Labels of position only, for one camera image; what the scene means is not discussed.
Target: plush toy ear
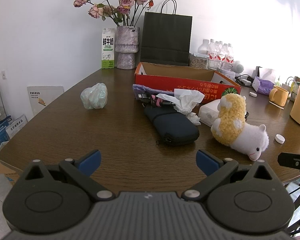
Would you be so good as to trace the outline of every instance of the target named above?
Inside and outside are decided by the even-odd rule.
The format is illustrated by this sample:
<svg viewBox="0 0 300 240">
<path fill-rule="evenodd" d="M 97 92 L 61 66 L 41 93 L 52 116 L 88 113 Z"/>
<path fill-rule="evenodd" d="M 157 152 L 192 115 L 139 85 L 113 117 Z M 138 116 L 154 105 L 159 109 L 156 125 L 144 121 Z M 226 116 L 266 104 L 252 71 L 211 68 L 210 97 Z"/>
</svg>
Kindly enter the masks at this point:
<svg viewBox="0 0 300 240">
<path fill-rule="evenodd" d="M 262 132 L 265 132 L 266 131 L 266 126 L 264 124 L 260 125 L 259 126 L 259 129 L 262 131 Z"/>
</svg>

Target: round white speaker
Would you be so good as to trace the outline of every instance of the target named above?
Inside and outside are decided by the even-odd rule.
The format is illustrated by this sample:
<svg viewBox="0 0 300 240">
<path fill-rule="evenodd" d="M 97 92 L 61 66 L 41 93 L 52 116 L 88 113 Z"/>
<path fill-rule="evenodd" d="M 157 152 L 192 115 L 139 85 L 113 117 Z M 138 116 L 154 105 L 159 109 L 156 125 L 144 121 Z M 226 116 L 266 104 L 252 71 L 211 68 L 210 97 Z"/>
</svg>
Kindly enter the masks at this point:
<svg viewBox="0 0 300 240">
<path fill-rule="evenodd" d="M 233 62 L 233 67 L 232 67 L 233 72 L 240 74 L 243 72 L 243 70 L 244 70 L 244 67 L 240 61 L 237 60 L 237 61 Z"/>
</svg>

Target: green and white carton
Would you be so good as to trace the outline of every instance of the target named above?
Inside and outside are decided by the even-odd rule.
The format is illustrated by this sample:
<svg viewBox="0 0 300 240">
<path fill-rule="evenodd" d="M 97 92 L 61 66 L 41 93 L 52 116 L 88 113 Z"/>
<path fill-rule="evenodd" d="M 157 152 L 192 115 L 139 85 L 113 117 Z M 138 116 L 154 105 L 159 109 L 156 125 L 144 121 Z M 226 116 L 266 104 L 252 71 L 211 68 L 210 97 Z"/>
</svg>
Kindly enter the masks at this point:
<svg viewBox="0 0 300 240">
<path fill-rule="evenodd" d="M 101 68 L 114 68 L 114 32 L 115 28 L 102 29 Z"/>
</svg>

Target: yellow and white plush toy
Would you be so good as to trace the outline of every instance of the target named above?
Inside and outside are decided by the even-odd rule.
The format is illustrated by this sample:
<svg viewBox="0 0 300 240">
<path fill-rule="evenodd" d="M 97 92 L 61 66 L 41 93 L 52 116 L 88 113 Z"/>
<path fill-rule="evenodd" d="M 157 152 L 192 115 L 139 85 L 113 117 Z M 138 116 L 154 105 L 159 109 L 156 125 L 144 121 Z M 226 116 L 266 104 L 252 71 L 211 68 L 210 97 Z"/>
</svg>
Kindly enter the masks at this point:
<svg viewBox="0 0 300 240">
<path fill-rule="evenodd" d="M 219 115 L 211 132 L 214 138 L 232 149 L 248 155 L 256 161 L 269 145 L 266 126 L 245 122 L 246 98 L 238 94 L 226 94 L 218 105 Z"/>
</svg>

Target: wooden table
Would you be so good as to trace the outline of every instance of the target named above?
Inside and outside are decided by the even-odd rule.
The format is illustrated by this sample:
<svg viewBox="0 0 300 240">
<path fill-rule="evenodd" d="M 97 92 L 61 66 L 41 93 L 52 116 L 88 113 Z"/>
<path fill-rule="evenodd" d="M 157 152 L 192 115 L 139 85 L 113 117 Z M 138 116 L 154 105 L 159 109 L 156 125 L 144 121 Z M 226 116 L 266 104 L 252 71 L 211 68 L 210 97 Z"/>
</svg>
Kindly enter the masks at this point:
<svg viewBox="0 0 300 240">
<path fill-rule="evenodd" d="M 159 136 L 143 113 L 132 91 L 134 70 L 98 70 L 69 89 L 37 114 L 0 152 L 0 161 L 16 171 L 31 160 L 55 164 L 65 158 L 77 159 L 93 149 L 102 154 L 101 166 L 91 176 L 117 193 L 119 191 L 177 191 L 198 183 L 204 174 L 197 168 L 195 154 L 205 149 L 220 159 L 231 157 L 241 164 L 252 164 L 246 155 L 218 143 L 210 127 L 199 126 L 200 137 L 188 145 L 156 145 Z M 87 110 L 81 92 L 103 82 L 108 88 L 108 103 L 103 109 Z M 294 169 L 280 167 L 280 152 L 300 153 L 300 125 L 289 117 L 292 102 L 284 110 L 270 104 L 269 98 L 246 96 L 248 123 L 265 124 L 270 143 L 261 158 L 266 160 L 286 184 L 300 177 Z M 281 145 L 276 134 L 285 137 Z"/>
</svg>

